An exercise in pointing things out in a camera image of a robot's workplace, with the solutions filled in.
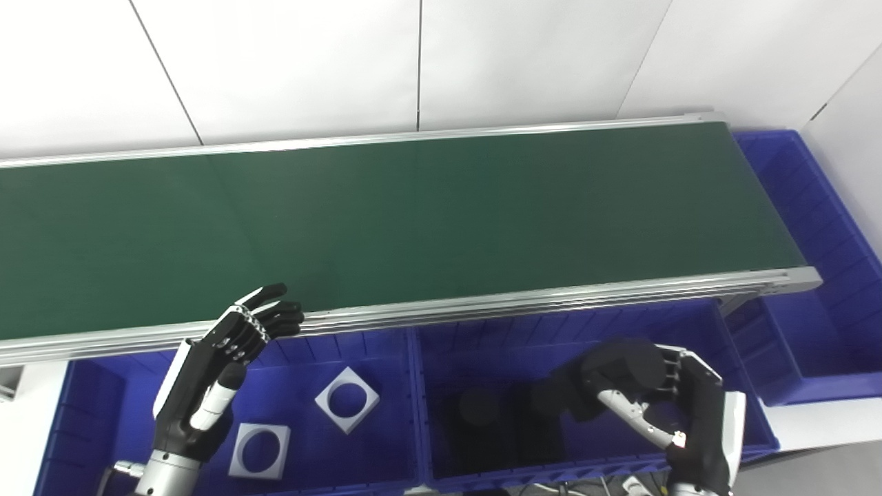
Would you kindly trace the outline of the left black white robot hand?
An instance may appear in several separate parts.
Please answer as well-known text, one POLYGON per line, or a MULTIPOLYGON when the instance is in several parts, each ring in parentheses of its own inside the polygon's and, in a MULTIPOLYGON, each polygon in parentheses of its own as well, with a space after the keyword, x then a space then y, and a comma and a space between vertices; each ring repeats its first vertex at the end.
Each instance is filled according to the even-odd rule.
POLYGON ((212 387, 236 393, 269 342, 299 333, 305 315, 299 302, 284 300, 286 293, 283 283, 259 287, 231 304, 201 338, 183 342, 185 357, 167 374, 167 395, 154 416, 152 450, 161 459, 205 464, 223 445, 233 423, 231 406, 223 406, 211 426, 194 426, 193 415, 212 387))

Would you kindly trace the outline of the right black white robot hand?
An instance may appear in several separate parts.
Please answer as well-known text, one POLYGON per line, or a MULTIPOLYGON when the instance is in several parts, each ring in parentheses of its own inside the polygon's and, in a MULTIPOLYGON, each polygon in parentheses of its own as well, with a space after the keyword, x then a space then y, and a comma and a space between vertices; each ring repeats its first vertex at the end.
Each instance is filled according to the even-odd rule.
POLYGON ((666 455, 670 495, 730 495, 743 451, 746 394, 689 349, 646 340, 608 343, 582 373, 596 399, 666 455), (686 427, 666 431, 646 419, 653 401, 675 403, 686 427))

